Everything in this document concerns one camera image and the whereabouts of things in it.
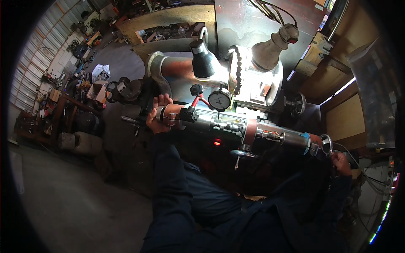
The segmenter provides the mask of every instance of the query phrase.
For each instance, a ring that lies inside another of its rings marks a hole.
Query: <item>machinery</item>
[[[240,142],[239,149],[230,151],[238,161],[258,157],[252,152],[257,139],[290,146],[301,155],[318,159],[330,156],[333,146],[328,135],[317,136],[276,125],[286,107],[292,117],[299,117],[305,111],[302,94],[288,101],[281,89],[283,66],[279,54],[298,40],[298,28],[296,23],[284,24],[278,7],[272,6],[277,13],[273,14],[260,1],[254,2],[266,16],[281,24],[270,40],[252,48],[231,46],[225,60],[221,61],[202,39],[190,43],[193,57],[151,53],[145,64],[145,78],[133,81],[121,78],[111,82],[106,89],[111,92],[109,97],[106,93],[107,100],[138,106],[137,115],[124,115],[126,121],[138,122],[139,115],[146,115],[151,109],[153,92],[145,82],[152,79],[158,86],[156,94],[168,93],[174,101],[158,108],[158,120],[177,130],[230,133]]]

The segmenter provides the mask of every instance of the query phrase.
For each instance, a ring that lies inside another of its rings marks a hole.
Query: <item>metal plate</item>
[[[326,14],[326,8],[323,11],[315,8],[316,3],[312,0],[268,0],[268,2],[288,11],[297,20],[298,42],[290,44],[288,49],[280,54],[283,73],[287,77],[311,43]],[[215,15],[220,57],[227,53],[231,45],[252,47],[258,42],[267,41],[270,35],[280,28],[280,24],[265,17],[247,0],[215,0]],[[285,23],[293,22],[287,14],[281,15]],[[284,81],[283,89],[290,90],[292,85],[289,87],[289,83]]]

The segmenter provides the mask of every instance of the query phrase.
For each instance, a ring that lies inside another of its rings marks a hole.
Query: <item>cardboard box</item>
[[[105,85],[107,85],[108,81],[96,81],[94,82],[89,91],[87,92],[86,97],[92,100],[95,100],[100,103],[105,103]]]
[[[52,89],[51,93],[49,94],[49,99],[54,102],[57,102],[59,100],[60,94],[61,91],[58,91],[57,89]]]

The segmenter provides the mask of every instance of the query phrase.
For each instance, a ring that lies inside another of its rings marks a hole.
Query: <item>person's right hand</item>
[[[161,105],[173,104],[173,99],[169,98],[169,94],[159,95],[159,97],[153,98],[153,109],[149,113],[148,118],[146,119],[146,125],[152,129],[154,134],[166,133],[169,132],[170,128],[166,127],[162,122],[156,119],[157,109]]]
[[[332,164],[336,167],[341,175],[352,175],[352,170],[350,169],[350,165],[346,159],[345,154],[343,154],[342,152],[333,152],[330,156],[330,159],[332,160]]]

